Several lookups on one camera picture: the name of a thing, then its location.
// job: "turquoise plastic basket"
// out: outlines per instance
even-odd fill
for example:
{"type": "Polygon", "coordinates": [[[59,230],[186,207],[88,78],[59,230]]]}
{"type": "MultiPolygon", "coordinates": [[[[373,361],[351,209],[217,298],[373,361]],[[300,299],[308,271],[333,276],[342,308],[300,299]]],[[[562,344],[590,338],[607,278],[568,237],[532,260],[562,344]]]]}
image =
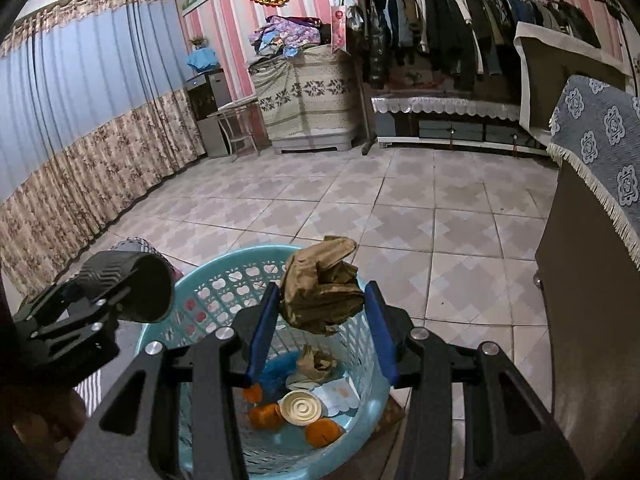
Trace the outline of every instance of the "turquoise plastic basket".
{"type": "MultiPolygon", "coordinates": [[[[220,326],[230,325],[246,306],[258,304],[269,282],[280,285],[285,263],[299,247],[269,245],[225,254],[195,269],[175,285],[172,313],[163,322],[146,325],[136,352],[158,340],[174,348],[199,341],[220,326]]],[[[389,394],[376,357],[364,311],[340,325],[331,337],[290,327],[278,318],[268,361],[305,344],[330,352],[342,362],[360,396],[353,415],[341,413],[334,420],[346,431],[336,442],[314,449],[301,438],[300,428],[255,431],[246,416],[241,390],[234,391],[236,418],[249,475],[260,480],[316,480],[346,462],[367,441],[376,427],[389,394]]],[[[180,393],[180,465],[189,471],[191,461],[190,389],[180,393]]]]}

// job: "crumpled brown paper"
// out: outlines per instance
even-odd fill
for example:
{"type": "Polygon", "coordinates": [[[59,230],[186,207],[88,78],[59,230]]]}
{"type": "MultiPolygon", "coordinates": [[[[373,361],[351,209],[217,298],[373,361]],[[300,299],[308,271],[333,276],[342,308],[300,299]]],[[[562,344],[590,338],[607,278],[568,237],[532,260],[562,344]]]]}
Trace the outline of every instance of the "crumpled brown paper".
{"type": "Polygon", "coordinates": [[[331,354],[311,348],[311,345],[305,345],[296,364],[301,374],[322,384],[338,363],[331,354]]]}
{"type": "Polygon", "coordinates": [[[350,238],[325,236],[323,242],[289,257],[280,285],[280,314],[292,327],[331,335],[336,332],[333,325],[362,310],[358,267],[342,260],[355,249],[350,238]]]}

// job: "tiled floor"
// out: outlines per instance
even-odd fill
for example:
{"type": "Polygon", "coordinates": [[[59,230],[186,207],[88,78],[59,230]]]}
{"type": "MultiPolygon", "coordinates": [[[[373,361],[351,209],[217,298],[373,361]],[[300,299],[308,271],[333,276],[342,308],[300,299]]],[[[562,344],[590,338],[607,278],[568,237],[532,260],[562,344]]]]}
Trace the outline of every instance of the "tiled floor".
{"type": "MultiPolygon", "coordinates": [[[[233,163],[204,160],[150,193],[90,250],[140,236],[189,272],[237,248],[351,237],[361,277],[377,280],[388,303],[448,342],[497,342],[550,408],[548,329],[532,277],[557,174],[530,158],[377,146],[368,156],[266,151],[233,163]]],[[[394,396],[409,402],[407,390],[394,396]]],[[[452,478],[459,478],[460,387],[453,408],[452,478]]],[[[388,456],[383,476],[392,478],[393,445],[389,437],[371,443],[344,478],[380,477],[387,460],[367,453],[388,456]]]]}

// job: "metal bolt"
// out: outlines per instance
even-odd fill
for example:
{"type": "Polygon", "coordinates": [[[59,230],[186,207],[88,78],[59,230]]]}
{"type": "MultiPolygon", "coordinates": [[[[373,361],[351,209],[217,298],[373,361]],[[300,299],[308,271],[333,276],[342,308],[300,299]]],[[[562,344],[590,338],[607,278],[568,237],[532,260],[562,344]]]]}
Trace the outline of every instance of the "metal bolt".
{"type": "Polygon", "coordinates": [[[221,326],[219,329],[216,330],[216,337],[218,339],[222,339],[222,340],[231,339],[235,335],[236,335],[236,332],[230,326],[221,326]]]}
{"type": "Polygon", "coordinates": [[[482,343],[482,353],[485,355],[498,355],[499,351],[500,347],[492,341],[482,343]]]}
{"type": "Polygon", "coordinates": [[[409,335],[412,337],[412,339],[417,339],[418,341],[422,341],[429,337],[429,331],[426,328],[417,326],[411,329],[411,332],[409,332],[409,335]]]}
{"type": "Polygon", "coordinates": [[[536,271],[536,273],[533,275],[533,284],[537,287],[542,289],[542,280],[540,280],[540,276],[538,275],[538,272],[536,271]]]}
{"type": "Polygon", "coordinates": [[[149,355],[156,355],[156,354],[159,354],[163,348],[164,348],[164,345],[161,342],[152,341],[151,343],[145,346],[145,352],[148,353],[149,355]]]}

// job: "plastic lid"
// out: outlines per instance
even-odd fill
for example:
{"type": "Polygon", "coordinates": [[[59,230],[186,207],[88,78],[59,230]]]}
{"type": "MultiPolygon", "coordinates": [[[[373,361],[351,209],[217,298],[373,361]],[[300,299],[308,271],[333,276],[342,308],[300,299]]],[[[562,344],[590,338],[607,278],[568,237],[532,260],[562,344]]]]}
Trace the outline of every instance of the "plastic lid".
{"type": "Polygon", "coordinates": [[[287,422],[296,426],[308,426],[320,418],[322,402],[314,394],[299,390],[282,398],[280,411],[287,422]]]}

